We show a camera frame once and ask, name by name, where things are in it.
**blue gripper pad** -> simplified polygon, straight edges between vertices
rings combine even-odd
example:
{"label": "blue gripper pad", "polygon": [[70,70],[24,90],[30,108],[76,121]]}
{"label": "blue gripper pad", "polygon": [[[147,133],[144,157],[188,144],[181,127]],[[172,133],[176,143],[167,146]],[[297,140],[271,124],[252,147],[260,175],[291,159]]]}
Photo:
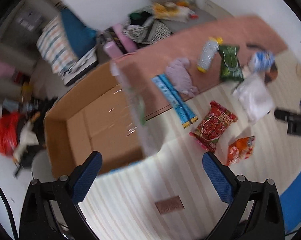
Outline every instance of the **blue gripper pad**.
{"label": "blue gripper pad", "polygon": [[233,202],[233,190],[231,184],[228,182],[222,171],[215,164],[209,154],[203,155],[202,162],[203,168],[212,182],[215,190],[217,191],[220,199],[230,205]]}
{"label": "blue gripper pad", "polygon": [[92,183],[100,171],[102,163],[103,159],[101,154],[97,153],[96,156],[90,161],[89,165],[87,165],[81,176],[78,178],[73,186],[72,200],[74,204],[82,202],[85,199]]}

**orange snack bag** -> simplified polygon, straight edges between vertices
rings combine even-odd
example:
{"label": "orange snack bag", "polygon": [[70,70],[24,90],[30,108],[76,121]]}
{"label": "orange snack bag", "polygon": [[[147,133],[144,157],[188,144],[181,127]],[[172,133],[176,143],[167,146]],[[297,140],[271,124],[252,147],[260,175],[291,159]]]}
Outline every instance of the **orange snack bag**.
{"label": "orange snack bag", "polygon": [[238,163],[240,160],[249,158],[255,146],[255,136],[238,139],[228,146],[227,163]]}

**pink mat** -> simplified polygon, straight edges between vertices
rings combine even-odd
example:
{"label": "pink mat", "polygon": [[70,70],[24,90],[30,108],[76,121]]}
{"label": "pink mat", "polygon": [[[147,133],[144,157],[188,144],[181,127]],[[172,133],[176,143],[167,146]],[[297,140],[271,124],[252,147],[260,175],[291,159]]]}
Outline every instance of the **pink mat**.
{"label": "pink mat", "polygon": [[199,92],[204,92],[220,83],[221,57],[218,53],[207,73],[201,73],[196,68],[203,45],[209,37],[222,37],[224,44],[239,45],[238,57],[241,65],[247,64],[254,52],[253,49],[246,47],[246,43],[261,45],[274,54],[288,48],[282,38],[261,18],[243,16],[194,26],[154,45],[123,56],[116,62],[132,87],[143,97],[147,120],[171,108],[151,78],[164,73],[166,66],[175,58],[190,59],[191,67],[188,72]]}

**blue pillow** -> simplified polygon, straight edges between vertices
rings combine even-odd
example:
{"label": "blue pillow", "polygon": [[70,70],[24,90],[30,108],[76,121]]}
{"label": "blue pillow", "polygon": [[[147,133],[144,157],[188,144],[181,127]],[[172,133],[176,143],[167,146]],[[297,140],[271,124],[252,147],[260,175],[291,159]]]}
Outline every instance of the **blue pillow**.
{"label": "blue pillow", "polygon": [[70,46],[78,58],[96,45],[96,31],[84,25],[69,9],[60,12]]}

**metal screw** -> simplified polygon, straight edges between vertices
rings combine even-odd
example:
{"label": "metal screw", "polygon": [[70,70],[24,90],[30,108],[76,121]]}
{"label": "metal screw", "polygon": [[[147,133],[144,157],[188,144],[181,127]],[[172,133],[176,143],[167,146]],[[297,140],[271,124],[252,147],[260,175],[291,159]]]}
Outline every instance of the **metal screw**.
{"label": "metal screw", "polygon": [[237,179],[238,179],[239,181],[241,181],[241,182],[243,182],[243,181],[246,180],[246,178],[245,178],[243,175],[238,175],[238,176],[237,176]]}
{"label": "metal screw", "polygon": [[59,177],[59,180],[60,181],[66,181],[66,180],[68,180],[68,176],[67,175],[62,175],[62,176]]}
{"label": "metal screw", "polygon": [[38,179],[32,179],[30,183],[31,183],[31,185],[36,185],[37,181],[38,181]]}
{"label": "metal screw", "polygon": [[274,185],[274,180],[272,180],[272,179],[267,179],[267,183],[269,184],[269,185]]}

